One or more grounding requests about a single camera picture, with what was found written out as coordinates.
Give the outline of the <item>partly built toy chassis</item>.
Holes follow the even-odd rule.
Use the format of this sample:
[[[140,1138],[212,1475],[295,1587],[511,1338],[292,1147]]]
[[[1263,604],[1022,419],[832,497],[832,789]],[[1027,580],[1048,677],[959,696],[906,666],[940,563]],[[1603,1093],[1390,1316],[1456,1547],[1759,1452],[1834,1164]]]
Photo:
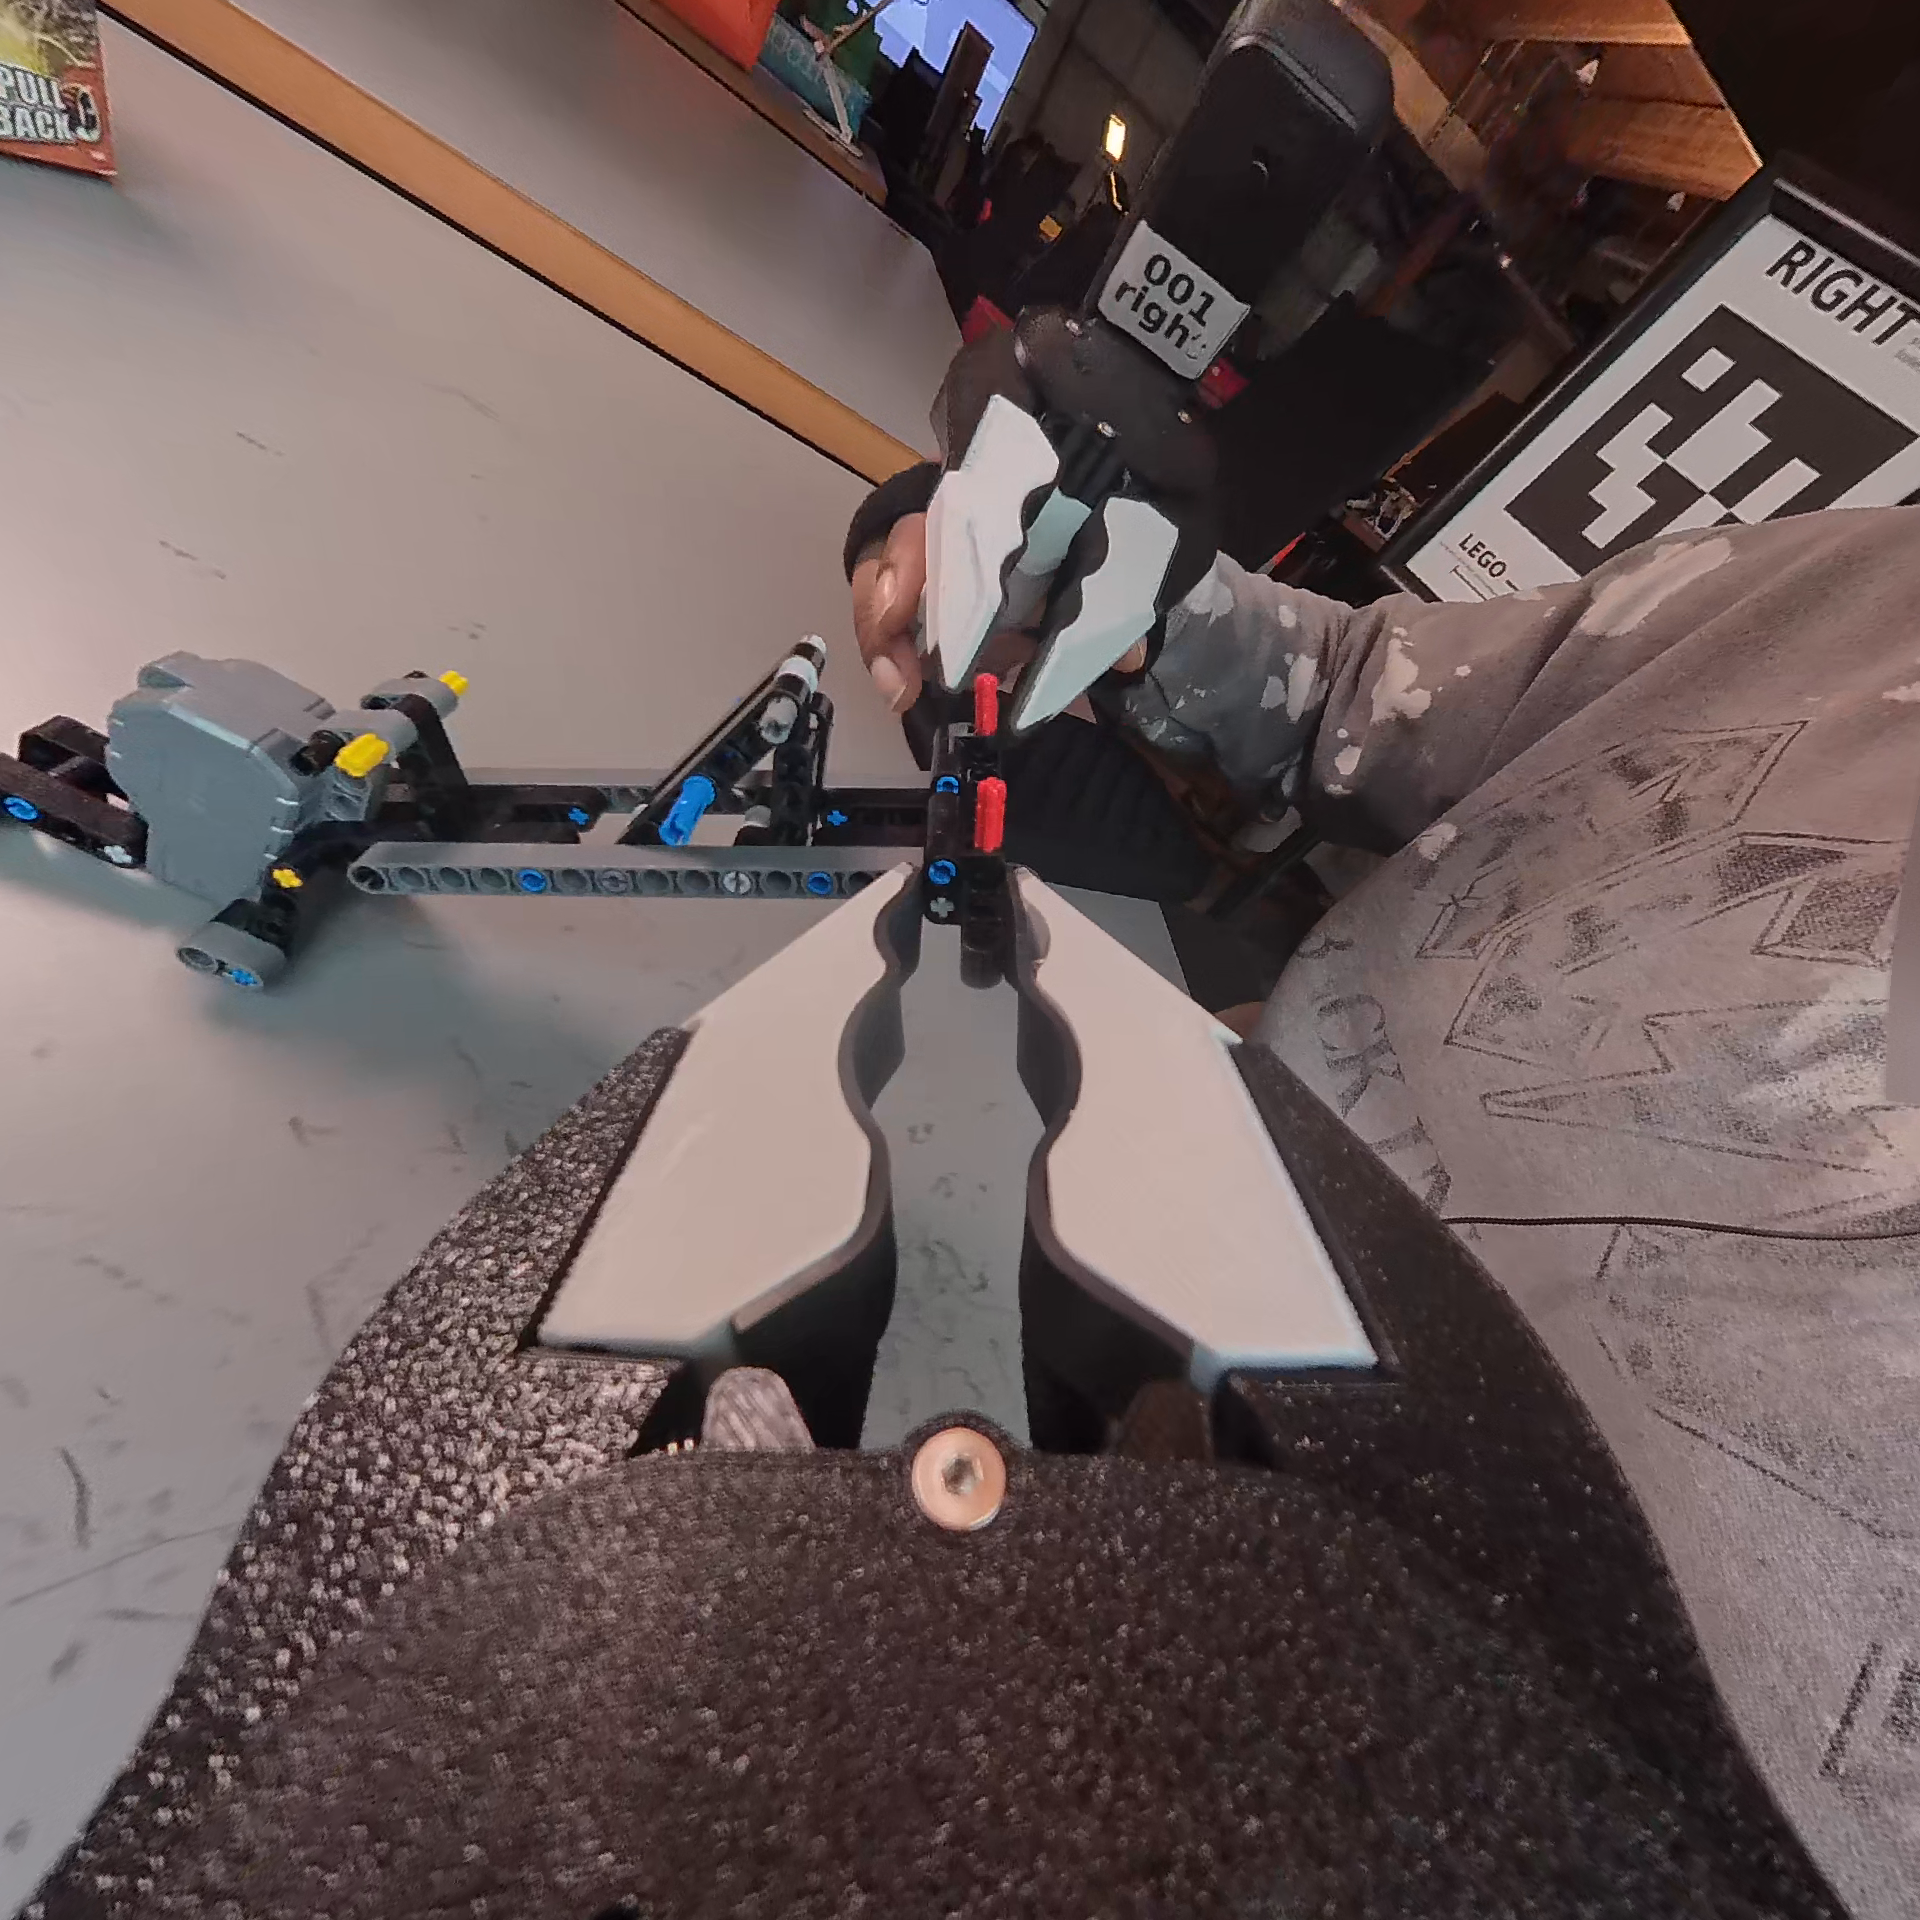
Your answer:
[[[834,903],[912,857],[924,916],[933,773],[830,781],[824,660],[819,639],[798,640],[663,771],[477,773],[447,731],[460,674],[386,680],[338,708],[262,664],[173,653],[142,668],[104,731],[68,716],[26,730],[2,757],[5,817],[204,900],[181,963],[252,993],[341,882]],[[999,738],[996,684],[942,724]]]

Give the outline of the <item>person's beige clothing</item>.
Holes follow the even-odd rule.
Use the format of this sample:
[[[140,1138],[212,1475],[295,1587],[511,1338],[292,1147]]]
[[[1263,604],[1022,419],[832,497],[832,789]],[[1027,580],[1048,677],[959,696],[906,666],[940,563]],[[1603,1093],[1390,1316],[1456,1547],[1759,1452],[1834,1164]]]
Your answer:
[[[1712,1676],[1859,1915],[1915,1915],[1915,1109],[1892,828],[1732,825],[1550,880],[1399,849],[1277,1053],[1467,1229],[1588,1403]]]

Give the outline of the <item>toy set box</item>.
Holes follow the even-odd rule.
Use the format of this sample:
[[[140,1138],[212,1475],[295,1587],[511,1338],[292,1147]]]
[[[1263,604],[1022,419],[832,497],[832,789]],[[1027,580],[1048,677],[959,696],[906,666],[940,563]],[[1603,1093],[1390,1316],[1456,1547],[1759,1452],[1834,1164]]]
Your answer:
[[[114,176],[94,2],[2,2],[2,156]]]

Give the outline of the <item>long black toy beam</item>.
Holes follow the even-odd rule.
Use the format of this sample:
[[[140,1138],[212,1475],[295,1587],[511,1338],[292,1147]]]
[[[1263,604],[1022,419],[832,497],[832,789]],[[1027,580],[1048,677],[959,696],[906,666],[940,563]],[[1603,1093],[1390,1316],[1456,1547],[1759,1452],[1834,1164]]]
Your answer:
[[[957,931],[963,981],[990,991],[1006,978],[1012,955],[996,735],[938,728],[931,773],[920,913],[928,923]]]

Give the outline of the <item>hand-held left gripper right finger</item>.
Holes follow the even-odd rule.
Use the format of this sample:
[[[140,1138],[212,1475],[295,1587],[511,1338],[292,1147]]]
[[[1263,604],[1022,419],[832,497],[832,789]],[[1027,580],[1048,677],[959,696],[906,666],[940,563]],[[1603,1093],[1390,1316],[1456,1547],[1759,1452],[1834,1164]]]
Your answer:
[[[1102,1449],[1155,1384],[1375,1387],[1379,1354],[1224,1025],[1015,871],[1020,1263],[1036,1449]]]

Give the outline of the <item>black white marker tag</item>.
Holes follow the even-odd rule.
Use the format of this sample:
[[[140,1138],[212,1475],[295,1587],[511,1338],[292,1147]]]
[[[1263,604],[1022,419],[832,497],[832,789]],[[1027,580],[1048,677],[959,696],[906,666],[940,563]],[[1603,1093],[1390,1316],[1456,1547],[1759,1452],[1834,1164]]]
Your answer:
[[[1654,538],[1911,503],[1915,444],[1915,224],[1781,161],[1380,569],[1431,601],[1551,588]]]

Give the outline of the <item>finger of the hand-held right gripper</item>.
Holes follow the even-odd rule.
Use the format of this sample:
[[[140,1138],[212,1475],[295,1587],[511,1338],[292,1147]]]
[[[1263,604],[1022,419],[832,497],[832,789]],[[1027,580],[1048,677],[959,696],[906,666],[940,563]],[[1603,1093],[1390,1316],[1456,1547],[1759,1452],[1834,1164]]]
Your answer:
[[[1182,530],[1155,503],[1109,497],[1072,539],[1015,689],[1015,735],[1029,736],[1079,700],[1150,633]]]
[[[972,684],[980,650],[1037,618],[1088,503],[1060,490],[1043,424],[991,396],[967,452],[928,506],[924,644],[947,691]]]

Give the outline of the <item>adjacent wood edged table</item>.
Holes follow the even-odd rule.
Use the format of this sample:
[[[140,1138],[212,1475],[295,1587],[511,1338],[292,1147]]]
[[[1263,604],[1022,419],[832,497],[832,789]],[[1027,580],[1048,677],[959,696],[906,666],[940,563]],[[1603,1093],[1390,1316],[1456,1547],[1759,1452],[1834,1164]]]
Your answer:
[[[880,480],[957,332],[926,250],[621,5],[104,5]]]

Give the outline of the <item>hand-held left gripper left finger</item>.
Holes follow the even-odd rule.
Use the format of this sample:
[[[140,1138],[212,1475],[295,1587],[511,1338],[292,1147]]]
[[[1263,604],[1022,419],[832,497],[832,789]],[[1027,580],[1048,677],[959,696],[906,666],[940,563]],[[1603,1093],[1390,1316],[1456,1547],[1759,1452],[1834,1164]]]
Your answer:
[[[896,866],[688,1019],[536,1347],[676,1362],[676,1402],[764,1367],[820,1447],[860,1444],[896,1297],[874,1101],[918,955],[918,877]]]

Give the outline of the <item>person's right hand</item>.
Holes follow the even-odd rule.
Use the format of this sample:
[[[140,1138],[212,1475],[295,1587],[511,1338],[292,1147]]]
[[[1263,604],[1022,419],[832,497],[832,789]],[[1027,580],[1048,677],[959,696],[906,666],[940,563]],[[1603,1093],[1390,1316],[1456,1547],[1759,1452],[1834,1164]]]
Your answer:
[[[854,647],[888,714],[906,714],[920,696],[924,591],[926,521],[908,516],[851,575]]]

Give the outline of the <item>grey desk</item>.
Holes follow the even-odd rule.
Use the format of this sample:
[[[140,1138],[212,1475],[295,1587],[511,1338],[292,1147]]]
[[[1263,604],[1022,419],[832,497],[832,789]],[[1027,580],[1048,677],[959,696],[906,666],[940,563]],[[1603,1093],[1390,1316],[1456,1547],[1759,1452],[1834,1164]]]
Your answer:
[[[5,748],[136,668],[470,677],[476,771],[676,757],[819,633],[863,483],[148,41],[116,183],[5,168]],[[421,1251],[798,903],[350,897],[267,993],[5,823],[5,1914],[165,1700],[260,1481]]]

